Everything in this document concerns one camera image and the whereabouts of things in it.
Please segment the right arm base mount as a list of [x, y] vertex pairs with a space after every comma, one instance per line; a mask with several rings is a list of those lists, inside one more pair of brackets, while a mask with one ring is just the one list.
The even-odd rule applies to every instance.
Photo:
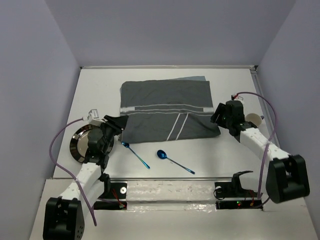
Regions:
[[253, 189], [243, 188], [240, 176], [252, 170], [238, 171], [230, 180], [214, 183], [213, 196], [217, 210], [263, 209], [263, 202]]

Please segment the grey striped cloth placemat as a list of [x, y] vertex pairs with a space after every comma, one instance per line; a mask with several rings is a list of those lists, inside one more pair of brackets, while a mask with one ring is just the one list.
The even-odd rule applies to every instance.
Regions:
[[129, 144], [216, 138], [211, 86], [204, 76], [126, 81], [120, 88], [120, 115], [127, 115], [118, 138]]

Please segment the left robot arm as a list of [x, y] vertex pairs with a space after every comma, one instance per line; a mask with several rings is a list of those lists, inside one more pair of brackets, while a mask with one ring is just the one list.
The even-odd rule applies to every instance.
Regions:
[[100, 119], [94, 112], [82, 121], [88, 121], [91, 129], [87, 133], [87, 148], [81, 168], [77, 175], [66, 169], [55, 159], [52, 162], [68, 173], [71, 184], [57, 197], [51, 197], [46, 202], [43, 234], [45, 240], [80, 240], [85, 230], [85, 216], [90, 214], [93, 223], [97, 220], [94, 204], [97, 200], [111, 194], [120, 209], [126, 204], [111, 186], [111, 178], [104, 171], [109, 162], [109, 154], [115, 142], [115, 137], [126, 128], [128, 115], [112, 117], [105, 115]]

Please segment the blue metal spoon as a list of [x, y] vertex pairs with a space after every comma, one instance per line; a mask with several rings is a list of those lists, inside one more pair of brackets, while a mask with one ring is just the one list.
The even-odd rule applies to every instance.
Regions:
[[168, 160], [168, 161], [170, 161], [170, 162], [178, 165], [179, 167], [185, 169], [187, 172], [189, 172], [189, 173], [191, 173], [191, 174], [193, 174], [193, 175], [196, 174], [193, 170], [191, 170], [191, 169], [189, 169], [189, 168], [181, 165], [180, 163], [174, 161], [173, 159], [169, 158], [164, 150], [159, 149], [159, 150], [156, 152], [156, 155], [157, 155], [160, 159], [162, 159], [162, 160]]

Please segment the blue metal fork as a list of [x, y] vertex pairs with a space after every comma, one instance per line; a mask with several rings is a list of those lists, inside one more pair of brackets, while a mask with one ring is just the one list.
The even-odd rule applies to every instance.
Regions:
[[129, 149], [129, 150], [142, 162], [142, 164], [143, 164], [148, 170], [150, 169], [150, 166], [130, 147], [130, 144], [129, 144], [129, 143], [122, 141], [121, 144], [122, 144], [125, 148]]

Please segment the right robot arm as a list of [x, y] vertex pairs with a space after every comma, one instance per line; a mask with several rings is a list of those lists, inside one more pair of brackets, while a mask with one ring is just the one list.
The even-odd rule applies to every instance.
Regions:
[[265, 190], [273, 203], [279, 204], [310, 194], [305, 159], [299, 154], [291, 155], [280, 149], [255, 124], [246, 121], [241, 101], [219, 103], [210, 120], [227, 129], [240, 144], [261, 159], [263, 166], [268, 162]]

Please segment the purple ceramic mug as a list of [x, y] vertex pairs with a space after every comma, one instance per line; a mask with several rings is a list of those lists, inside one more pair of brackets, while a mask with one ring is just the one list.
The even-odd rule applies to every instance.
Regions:
[[265, 117], [263, 115], [258, 115], [256, 113], [249, 113], [245, 116], [245, 120], [247, 122], [251, 122], [257, 127], [262, 124], [264, 118]]

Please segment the dark patterned dinner plate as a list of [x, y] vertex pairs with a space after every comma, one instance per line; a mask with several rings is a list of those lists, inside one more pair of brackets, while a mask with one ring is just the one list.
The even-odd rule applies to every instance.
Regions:
[[106, 167], [109, 160], [86, 160], [86, 151], [88, 149], [88, 133], [93, 129], [94, 125], [87, 124], [80, 128], [71, 138], [69, 150], [72, 157], [84, 164], [95, 163], [101, 167]]

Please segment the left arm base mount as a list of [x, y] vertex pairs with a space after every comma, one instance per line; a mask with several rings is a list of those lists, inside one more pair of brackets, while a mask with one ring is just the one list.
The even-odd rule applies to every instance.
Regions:
[[104, 192], [94, 203], [94, 210], [122, 211], [127, 209], [127, 182], [111, 182], [110, 191]]

